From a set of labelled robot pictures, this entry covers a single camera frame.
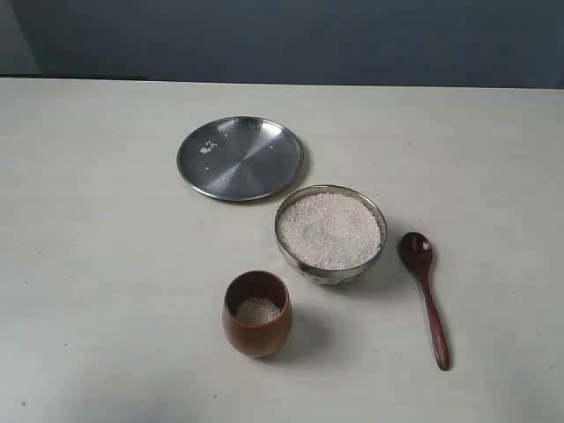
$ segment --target wooden spoon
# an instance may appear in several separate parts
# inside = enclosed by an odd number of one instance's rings
[[[428,274],[431,262],[433,262],[433,249],[431,243],[422,234],[410,232],[405,234],[399,242],[399,256],[405,267],[421,284],[425,303],[427,304],[427,315],[431,326],[431,338],[433,339],[434,356],[441,370],[449,370],[450,357],[447,341],[442,331],[441,320],[433,303],[433,297],[429,290]]]

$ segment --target stainless steel bowl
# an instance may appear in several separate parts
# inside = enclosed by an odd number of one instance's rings
[[[378,251],[376,254],[371,257],[367,262],[361,264],[357,267],[352,267],[350,269],[343,269],[338,271],[333,271],[329,269],[320,269],[317,267],[310,266],[308,264],[303,263],[297,257],[293,256],[284,243],[280,240],[280,236],[278,234],[278,222],[280,220],[280,216],[287,209],[290,205],[295,203],[296,201],[302,199],[303,197],[311,196],[314,194],[320,193],[331,193],[331,194],[341,194],[343,196],[355,198],[361,201],[374,215],[376,219],[376,223],[380,227],[380,245],[378,246]],[[317,284],[324,284],[324,285],[336,285],[340,284],[341,282],[349,282],[359,275],[364,273],[370,266],[376,263],[378,257],[383,251],[384,245],[386,244],[386,237],[388,234],[388,228],[386,226],[386,219],[383,217],[382,212],[376,204],[370,201],[367,197],[363,196],[361,193],[353,190],[348,189],[345,187],[339,187],[338,185],[313,185],[311,187],[306,187],[304,189],[299,189],[293,194],[291,194],[278,208],[276,213],[276,218],[274,219],[274,232],[276,233],[276,242],[278,244],[278,248],[284,256],[285,260],[290,264],[297,272],[305,276],[306,278],[316,282]]]

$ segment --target gray wall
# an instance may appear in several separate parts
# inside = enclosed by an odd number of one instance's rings
[[[8,0],[0,0],[0,74],[38,73],[32,50]]]
[[[13,0],[13,6],[40,67],[60,74],[537,87],[554,87],[564,75],[564,0]]]

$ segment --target table surface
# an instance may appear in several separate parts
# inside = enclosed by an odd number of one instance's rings
[[[390,238],[366,278],[286,265],[289,190],[230,204],[182,180],[182,140],[230,115],[301,138],[294,188],[379,204]],[[0,421],[563,421],[563,136],[556,91],[0,79]],[[410,230],[437,252],[447,373],[397,257]],[[267,360],[221,328],[252,269],[295,309]]]

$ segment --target bowl rim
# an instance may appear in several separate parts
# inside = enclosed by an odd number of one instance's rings
[[[286,301],[284,302],[284,307],[282,307],[282,309],[280,309],[280,313],[274,319],[270,320],[267,323],[251,324],[251,323],[242,322],[241,320],[237,319],[233,315],[233,313],[231,313],[231,310],[227,306],[227,294],[229,293],[229,289],[231,288],[231,286],[235,283],[235,281],[237,279],[242,278],[244,276],[247,276],[250,273],[265,274],[269,278],[275,279],[279,284],[282,285],[282,288],[284,289],[284,294],[286,295]],[[264,328],[266,326],[270,326],[270,325],[274,324],[286,312],[286,310],[288,309],[289,303],[290,303],[290,293],[288,292],[288,288],[287,288],[286,284],[284,283],[284,281],[281,278],[279,278],[277,275],[275,275],[274,273],[269,272],[269,271],[245,271],[245,272],[243,272],[241,275],[235,277],[231,282],[229,282],[229,285],[226,288],[226,293],[225,293],[224,298],[223,298],[223,307],[224,307],[224,310],[226,311],[227,315],[229,315],[229,318],[231,320],[233,320],[235,323],[237,323],[238,325],[242,326],[243,328],[249,328],[249,329],[260,329],[260,328]]]
[[[361,197],[363,198],[367,203],[369,203],[372,207],[374,207],[374,210],[376,210],[376,213],[380,216],[380,218],[382,218],[382,222],[383,222],[383,228],[384,228],[384,234],[383,237],[381,237],[380,239],[380,243],[378,244],[378,249],[375,252],[375,254],[373,256],[371,256],[366,262],[359,264],[358,266],[354,266],[354,267],[348,267],[346,269],[324,269],[323,267],[316,267],[316,266],[312,266],[311,264],[307,264],[304,263],[302,260],[300,260],[298,257],[296,257],[294,254],[292,254],[288,248],[286,247],[286,245],[284,245],[284,242],[282,242],[282,240],[280,239],[280,236],[278,234],[278,222],[280,219],[280,216],[282,215],[282,213],[290,206],[290,204],[287,204],[289,200],[291,200],[293,197],[297,196],[298,194],[300,194],[303,191],[307,191],[307,190],[311,190],[311,189],[325,189],[325,188],[336,188],[336,189],[342,189],[345,191],[349,191],[350,193],[354,194],[355,196]],[[359,191],[355,190],[355,189],[351,189],[348,187],[344,187],[342,185],[333,185],[333,184],[316,184],[316,185],[309,185],[307,187],[301,188],[301,189],[297,189],[295,190],[293,193],[291,193],[288,197],[286,197],[286,199],[282,202],[282,204],[279,206],[278,210],[276,211],[276,216],[274,218],[274,234],[276,235],[276,240],[278,241],[278,245],[280,245],[282,247],[282,249],[284,249],[284,251],[291,257],[293,258],[296,262],[303,264],[303,266],[312,269],[313,271],[317,271],[317,272],[333,272],[333,273],[337,273],[337,272],[351,272],[351,271],[355,271],[358,270],[361,267],[366,266],[367,264],[370,264],[371,262],[374,262],[382,253],[383,249],[384,249],[384,245],[386,244],[386,241],[388,239],[388,222],[386,222],[386,218],[384,218],[384,215],[382,213],[382,211],[380,210],[380,208],[375,204],[374,201],[372,201],[370,198],[368,198],[367,196],[365,196],[364,194],[360,193]]]

